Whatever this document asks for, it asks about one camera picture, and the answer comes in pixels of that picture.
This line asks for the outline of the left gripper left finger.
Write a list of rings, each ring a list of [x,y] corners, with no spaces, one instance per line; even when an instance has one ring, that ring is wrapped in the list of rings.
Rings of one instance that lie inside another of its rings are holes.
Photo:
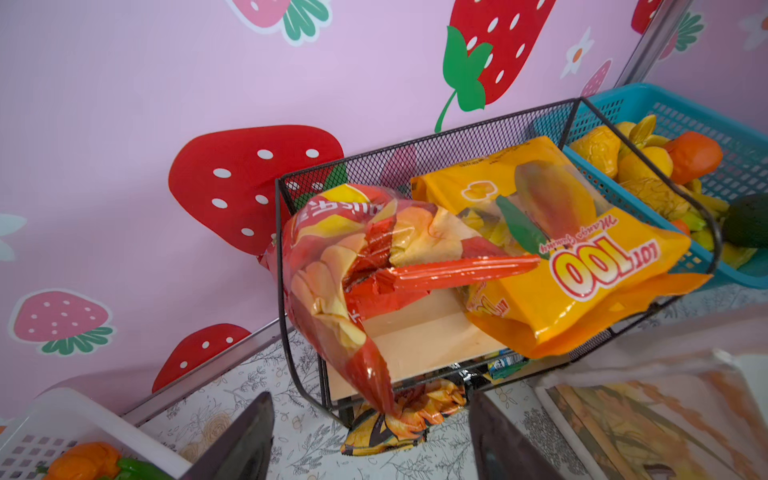
[[[274,424],[272,396],[262,392],[181,479],[264,480]]]

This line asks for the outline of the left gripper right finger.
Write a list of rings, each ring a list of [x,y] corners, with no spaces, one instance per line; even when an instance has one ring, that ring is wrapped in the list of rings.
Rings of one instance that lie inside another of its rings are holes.
[[[483,393],[470,401],[468,423],[479,479],[560,480],[562,475]]]

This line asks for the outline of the white canvas tote bag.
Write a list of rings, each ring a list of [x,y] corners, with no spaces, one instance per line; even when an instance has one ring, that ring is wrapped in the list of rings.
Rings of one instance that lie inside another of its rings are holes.
[[[595,479],[763,479],[767,308],[622,337],[535,392]]]

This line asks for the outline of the red chips bag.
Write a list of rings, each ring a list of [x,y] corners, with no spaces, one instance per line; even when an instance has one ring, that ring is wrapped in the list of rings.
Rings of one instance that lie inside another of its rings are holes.
[[[342,184],[309,199],[261,263],[317,353],[377,411],[396,415],[388,365],[365,321],[434,290],[526,274],[540,261],[508,254],[441,206]]]

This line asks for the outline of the yellow mango gummy bag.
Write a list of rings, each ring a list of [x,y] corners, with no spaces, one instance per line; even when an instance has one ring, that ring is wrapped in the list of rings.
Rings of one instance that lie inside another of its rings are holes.
[[[467,318],[527,358],[568,353],[708,281],[674,270],[688,236],[611,205],[544,136],[415,177],[411,192],[506,252],[538,259],[527,273],[461,291]]]

